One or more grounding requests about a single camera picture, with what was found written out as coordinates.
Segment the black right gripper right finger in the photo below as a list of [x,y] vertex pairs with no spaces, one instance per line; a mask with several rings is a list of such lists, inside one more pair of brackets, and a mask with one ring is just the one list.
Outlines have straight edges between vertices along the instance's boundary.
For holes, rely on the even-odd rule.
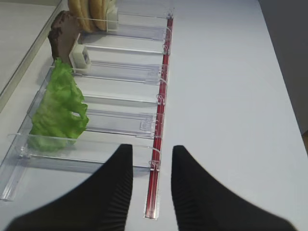
[[172,151],[171,194],[180,231],[295,230],[218,182],[182,145]]

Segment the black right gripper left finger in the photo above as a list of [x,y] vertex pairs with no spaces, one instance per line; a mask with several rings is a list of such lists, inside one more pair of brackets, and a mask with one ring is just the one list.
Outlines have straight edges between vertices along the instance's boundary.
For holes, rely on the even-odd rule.
[[133,188],[133,148],[120,145],[88,179],[13,219],[8,231],[123,231]]

